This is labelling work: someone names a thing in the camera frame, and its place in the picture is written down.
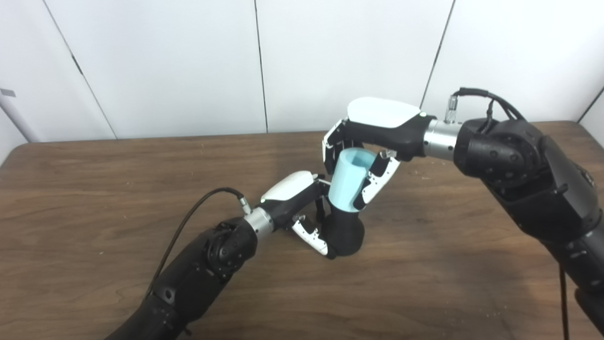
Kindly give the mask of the white and black right hand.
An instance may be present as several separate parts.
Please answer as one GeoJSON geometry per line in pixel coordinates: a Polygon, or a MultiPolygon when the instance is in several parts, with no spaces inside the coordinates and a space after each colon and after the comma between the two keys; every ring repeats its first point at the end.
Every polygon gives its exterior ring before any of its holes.
{"type": "Polygon", "coordinates": [[[435,116],[403,102],[373,97],[358,98],[347,106],[347,116],[337,121],[323,137],[323,163],[333,175],[336,162],[345,149],[377,145],[384,152],[376,155],[352,200],[363,210],[391,180],[401,162],[425,157],[424,135],[435,116]]]}

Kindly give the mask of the white and black left hand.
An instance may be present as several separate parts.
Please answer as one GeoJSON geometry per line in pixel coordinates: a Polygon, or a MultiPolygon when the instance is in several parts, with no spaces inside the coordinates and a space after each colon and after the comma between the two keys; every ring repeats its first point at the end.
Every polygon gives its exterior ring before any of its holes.
{"type": "Polygon", "coordinates": [[[326,221],[327,195],[330,182],[324,174],[308,170],[296,171],[270,188],[261,197],[258,207],[270,217],[274,230],[293,230],[296,235],[322,256],[334,260],[337,254],[328,245],[322,232],[326,221]],[[301,211],[315,203],[316,222],[308,222],[301,211]]]}

